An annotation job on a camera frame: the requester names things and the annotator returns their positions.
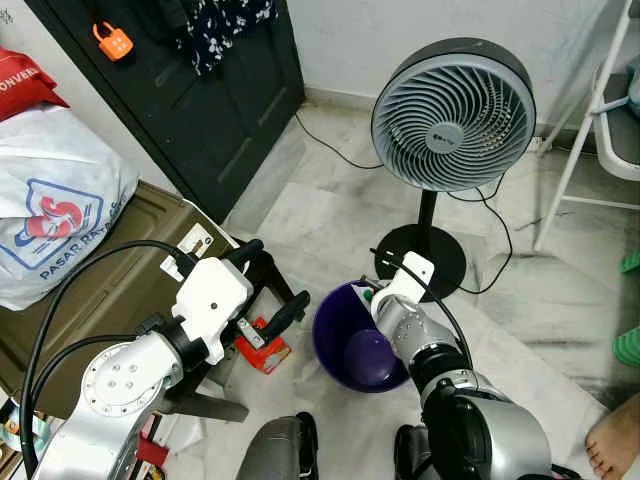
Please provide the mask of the olive storage box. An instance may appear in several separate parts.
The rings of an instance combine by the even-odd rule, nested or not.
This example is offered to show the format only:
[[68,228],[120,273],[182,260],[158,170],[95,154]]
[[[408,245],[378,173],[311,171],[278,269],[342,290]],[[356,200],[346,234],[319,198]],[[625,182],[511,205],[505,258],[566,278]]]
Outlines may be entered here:
[[[95,251],[137,239],[188,248],[189,237],[197,239],[201,257],[224,255],[237,244],[191,202],[142,182]],[[180,283],[163,270],[164,259],[156,248],[136,248],[115,253],[78,276],[55,312],[41,360],[49,361],[74,340],[133,333],[147,317],[170,314]],[[0,392],[15,394],[22,388],[33,340],[51,302],[47,294],[26,310],[0,307]],[[68,357],[42,389],[38,412],[67,419],[76,407],[84,367],[102,348],[84,347]]]

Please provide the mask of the red packet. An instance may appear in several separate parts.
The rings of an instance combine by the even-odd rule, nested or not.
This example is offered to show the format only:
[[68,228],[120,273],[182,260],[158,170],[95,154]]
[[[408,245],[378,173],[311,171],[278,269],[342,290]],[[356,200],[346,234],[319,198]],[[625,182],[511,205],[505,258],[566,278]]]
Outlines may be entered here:
[[248,320],[242,317],[236,324],[238,337],[234,339],[234,351],[262,374],[270,375],[285,358],[291,356],[292,348],[283,338],[262,337],[262,328],[268,324],[265,317]]

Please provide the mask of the black wooden door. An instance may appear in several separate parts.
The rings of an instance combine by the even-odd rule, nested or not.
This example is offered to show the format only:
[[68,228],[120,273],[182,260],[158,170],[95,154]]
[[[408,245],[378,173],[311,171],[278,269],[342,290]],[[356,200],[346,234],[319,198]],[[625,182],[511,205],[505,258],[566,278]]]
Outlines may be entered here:
[[[187,200],[223,220],[305,100],[291,9],[236,38],[196,76],[175,46],[195,0],[26,0],[93,92]],[[134,49],[110,61],[91,26],[123,29]]]

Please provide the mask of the pale blue item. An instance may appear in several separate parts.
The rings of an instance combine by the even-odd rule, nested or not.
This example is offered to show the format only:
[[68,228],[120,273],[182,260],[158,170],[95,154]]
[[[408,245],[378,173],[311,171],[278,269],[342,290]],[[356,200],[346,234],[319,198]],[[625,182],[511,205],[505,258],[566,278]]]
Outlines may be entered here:
[[635,56],[627,64],[626,106],[632,114],[639,116],[640,110],[640,58]]

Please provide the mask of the person's bare foot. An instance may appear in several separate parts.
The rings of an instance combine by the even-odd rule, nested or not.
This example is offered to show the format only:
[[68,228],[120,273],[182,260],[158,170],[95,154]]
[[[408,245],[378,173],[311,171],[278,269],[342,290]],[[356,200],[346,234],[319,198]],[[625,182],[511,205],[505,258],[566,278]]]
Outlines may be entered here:
[[640,451],[640,394],[626,399],[585,436],[588,460],[600,480],[622,480]]

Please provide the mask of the white printed plastic bag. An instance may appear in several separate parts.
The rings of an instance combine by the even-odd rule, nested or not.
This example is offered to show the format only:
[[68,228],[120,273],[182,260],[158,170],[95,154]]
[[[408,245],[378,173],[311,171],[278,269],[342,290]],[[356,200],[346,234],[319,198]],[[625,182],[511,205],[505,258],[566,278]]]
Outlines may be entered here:
[[41,301],[99,246],[140,175],[68,108],[0,122],[0,307]]

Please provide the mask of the purple plastic bucket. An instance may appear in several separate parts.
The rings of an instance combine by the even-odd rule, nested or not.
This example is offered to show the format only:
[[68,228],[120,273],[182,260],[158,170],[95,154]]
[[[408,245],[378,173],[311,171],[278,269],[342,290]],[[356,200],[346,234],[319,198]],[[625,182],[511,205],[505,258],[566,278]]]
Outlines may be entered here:
[[401,387],[408,371],[390,342],[376,328],[369,306],[347,282],[326,294],[317,306],[312,344],[320,365],[343,387],[376,394]]

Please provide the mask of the silver robot leg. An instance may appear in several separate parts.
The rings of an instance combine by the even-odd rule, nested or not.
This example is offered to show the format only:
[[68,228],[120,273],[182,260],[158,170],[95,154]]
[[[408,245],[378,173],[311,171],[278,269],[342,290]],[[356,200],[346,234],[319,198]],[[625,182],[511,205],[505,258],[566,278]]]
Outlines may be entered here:
[[393,445],[396,480],[440,480],[434,470],[428,429],[401,425]]
[[265,422],[248,444],[236,480],[319,480],[317,448],[310,412]]

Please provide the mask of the silver right robot leg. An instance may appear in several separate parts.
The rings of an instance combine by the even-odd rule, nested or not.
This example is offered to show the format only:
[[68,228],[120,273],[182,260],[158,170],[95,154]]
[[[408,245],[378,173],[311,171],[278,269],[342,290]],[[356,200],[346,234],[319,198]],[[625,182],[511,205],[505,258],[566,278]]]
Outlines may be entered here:
[[401,425],[393,445],[396,480],[440,480],[434,470],[428,429]]

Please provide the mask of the red printed bag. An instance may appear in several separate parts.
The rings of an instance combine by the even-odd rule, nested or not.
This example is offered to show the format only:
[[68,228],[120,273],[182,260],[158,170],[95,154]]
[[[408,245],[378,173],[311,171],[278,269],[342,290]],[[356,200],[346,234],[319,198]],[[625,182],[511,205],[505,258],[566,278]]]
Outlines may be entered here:
[[45,104],[69,108],[56,87],[55,79],[28,55],[0,47],[0,122]]

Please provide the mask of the white folding chair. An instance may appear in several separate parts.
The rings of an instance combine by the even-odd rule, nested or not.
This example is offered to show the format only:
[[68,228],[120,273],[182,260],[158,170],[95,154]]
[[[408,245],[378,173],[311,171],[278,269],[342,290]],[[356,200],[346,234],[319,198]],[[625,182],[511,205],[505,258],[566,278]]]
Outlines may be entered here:
[[605,173],[621,180],[640,180],[640,122],[637,115],[630,109],[630,81],[631,74],[626,70],[617,72],[617,67],[626,67],[627,59],[623,58],[623,42],[630,32],[632,23],[640,18],[640,5],[637,0],[623,0],[620,15],[614,24],[614,32],[605,50],[604,58],[596,65],[596,72],[591,78],[588,88],[582,95],[576,108],[567,110],[558,120],[552,131],[540,142],[536,156],[544,156],[564,125],[573,113],[580,111],[579,132],[573,138],[570,154],[559,175],[556,189],[550,201],[550,206],[541,216],[538,233],[535,234],[532,248],[543,250],[545,239],[552,232],[554,220],[564,201],[573,204],[588,204],[612,209],[639,211],[639,204],[625,204],[604,200],[604,198],[590,198],[568,195],[567,188],[575,174],[576,166],[582,156],[582,148],[593,138],[596,147],[596,161]]

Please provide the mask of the grey standing fan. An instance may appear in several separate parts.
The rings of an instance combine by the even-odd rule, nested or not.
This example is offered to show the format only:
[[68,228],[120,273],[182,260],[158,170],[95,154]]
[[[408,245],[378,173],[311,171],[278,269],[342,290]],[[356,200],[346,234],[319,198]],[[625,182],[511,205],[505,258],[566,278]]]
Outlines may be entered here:
[[536,115],[525,65],[484,38],[421,47],[384,84],[371,113],[372,147],[383,168],[421,196],[416,221],[390,230],[376,251],[433,262],[431,298],[456,292],[467,270],[461,243],[435,227],[436,200],[503,177],[531,145]]

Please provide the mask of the silver left robot leg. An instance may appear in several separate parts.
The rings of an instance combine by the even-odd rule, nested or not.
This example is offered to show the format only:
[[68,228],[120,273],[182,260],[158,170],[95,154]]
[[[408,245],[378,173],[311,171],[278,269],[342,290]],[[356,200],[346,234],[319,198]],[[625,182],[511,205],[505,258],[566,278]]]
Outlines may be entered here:
[[236,480],[319,480],[317,448],[310,412],[265,422],[248,444]]

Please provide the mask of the dark floral garment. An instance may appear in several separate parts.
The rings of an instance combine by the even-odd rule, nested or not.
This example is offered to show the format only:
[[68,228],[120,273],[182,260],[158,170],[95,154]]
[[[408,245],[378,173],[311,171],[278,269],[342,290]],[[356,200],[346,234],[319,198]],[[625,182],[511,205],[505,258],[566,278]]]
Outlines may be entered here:
[[196,76],[206,76],[225,59],[236,38],[252,28],[269,26],[284,0],[195,0],[186,23],[177,29],[175,46]]

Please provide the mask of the orange padlock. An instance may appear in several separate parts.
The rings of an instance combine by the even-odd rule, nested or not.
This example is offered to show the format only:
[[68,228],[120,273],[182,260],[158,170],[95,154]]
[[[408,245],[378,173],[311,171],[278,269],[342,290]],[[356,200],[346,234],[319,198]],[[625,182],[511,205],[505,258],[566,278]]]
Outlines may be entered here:
[[134,49],[134,42],[128,33],[109,22],[105,22],[105,20],[93,23],[91,33],[102,54],[110,61],[127,58]]

